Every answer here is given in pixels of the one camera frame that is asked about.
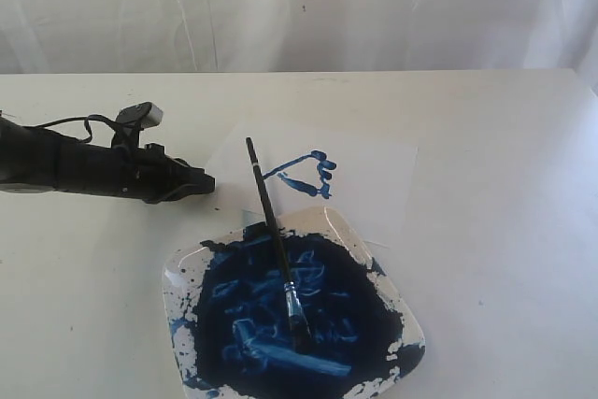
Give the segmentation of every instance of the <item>white tabletop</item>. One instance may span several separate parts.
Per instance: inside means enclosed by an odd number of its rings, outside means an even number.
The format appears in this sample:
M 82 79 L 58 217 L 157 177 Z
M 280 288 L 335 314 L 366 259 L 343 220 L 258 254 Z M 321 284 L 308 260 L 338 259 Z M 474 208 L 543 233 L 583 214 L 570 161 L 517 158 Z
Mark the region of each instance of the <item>white tabletop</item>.
M 427 351 L 380 397 L 598 395 L 598 102 L 572 71 L 2 76 L 0 90 L 23 124 L 154 102 L 164 120 L 142 140 L 199 166 L 247 116 L 416 146 L 402 237 L 375 255 Z M 231 221 L 201 198 L 0 196 L 0 397 L 182 398 L 162 265 Z

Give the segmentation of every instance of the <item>black wire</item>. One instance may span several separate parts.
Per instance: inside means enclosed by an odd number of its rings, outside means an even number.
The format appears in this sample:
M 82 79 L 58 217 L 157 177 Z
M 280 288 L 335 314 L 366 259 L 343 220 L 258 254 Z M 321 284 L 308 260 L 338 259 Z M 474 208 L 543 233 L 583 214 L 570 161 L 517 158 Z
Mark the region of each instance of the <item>black wire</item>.
M 85 127 L 85 131 L 89 134 L 87 137 L 83 139 L 78 139 L 79 143 L 81 144 L 89 144 L 92 142 L 93 139 L 93 132 L 92 126 L 90 125 L 90 121 L 100 121 L 101 123 L 107 125 L 109 128 L 112 129 L 117 135 L 122 137 L 122 140 L 127 144 L 130 150 L 133 150 L 133 143 L 129 136 L 124 133 L 124 128 L 135 128 L 131 122 L 127 123 L 118 123 L 117 121 L 112 121 L 106 116 L 102 116 L 100 114 L 92 114 L 91 116 L 87 117 L 68 117 L 66 119 L 59 119 L 58 121 L 49 121 L 48 123 L 42 123 L 41 125 L 34 126 L 33 128 L 50 128 L 51 126 L 62 125 L 63 123 L 69 123 L 71 121 L 82 121 L 83 126 Z

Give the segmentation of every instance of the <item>paint palette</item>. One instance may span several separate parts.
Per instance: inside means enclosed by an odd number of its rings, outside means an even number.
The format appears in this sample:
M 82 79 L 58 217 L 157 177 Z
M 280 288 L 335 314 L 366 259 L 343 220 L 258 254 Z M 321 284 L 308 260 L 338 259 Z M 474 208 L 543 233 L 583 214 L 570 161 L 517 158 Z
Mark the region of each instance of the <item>paint palette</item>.
M 312 335 L 292 349 L 283 280 L 263 223 L 166 263 L 163 293 L 189 399 L 366 399 L 420 362 L 420 326 L 344 219 L 328 207 L 280 217 Z

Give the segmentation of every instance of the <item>blue paint on paper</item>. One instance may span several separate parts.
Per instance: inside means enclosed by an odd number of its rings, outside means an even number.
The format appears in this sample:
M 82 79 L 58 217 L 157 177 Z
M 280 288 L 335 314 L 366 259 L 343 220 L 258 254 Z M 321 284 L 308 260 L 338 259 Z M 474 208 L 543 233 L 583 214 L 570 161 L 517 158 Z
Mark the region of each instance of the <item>blue paint on paper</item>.
M 321 181 L 321 187 L 319 188 L 299 179 L 290 178 L 285 172 L 287 168 L 299 164 L 307 159 L 315 159 L 318 161 L 316 169 L 318 170 Z M 289 161 L 283 165 L 279 165 L 275 169 L 270 170 L 268 173 L 263 175 L 263 178 L 268 179 L 273 175 L 277 175 L 277 177 L 279 177 L 285 184 L 298 192 L 307 193 L 309 196 L 321 195 L 322 198 L 328 199 L 331 197 L 330 184 L 328 181 L 333 178 L 333 174 L 330 172 L 335 169 L 336 163 L 329 161 L 326 153 L 320 150 L 313 150 L 309 154 L 300 156 L 297 159 L 293 159 L 292 161 Z
M 215 257 L 192 310 L 198 320 L 184 324 L 197 353 L 197 375 L 183 376 L 187 386 L 209 394 L 228 385 L 257 398 L 324 399 L 388 378 L 394 367 L 402 377 L 418 364 L 417 345 L 386 360 L 403 324 L 366 277 L 379 267 L 367 270 L 322 235 L 288 232 L 284 245 L 315 343 L 308 354 L 294 352 L 283 280 L 264 230 L 263 223 L 250 226 L 244 241 L 229 245 L 202 242 Z

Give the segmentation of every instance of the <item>white backdrop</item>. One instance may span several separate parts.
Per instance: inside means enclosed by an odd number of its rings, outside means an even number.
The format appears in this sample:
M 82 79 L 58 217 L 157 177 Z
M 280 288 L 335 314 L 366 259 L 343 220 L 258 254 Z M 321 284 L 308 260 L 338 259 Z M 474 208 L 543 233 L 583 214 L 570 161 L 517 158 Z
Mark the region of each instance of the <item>white backdrop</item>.
M 0 72 L 573 67 L 598 0 L 0 0 Z

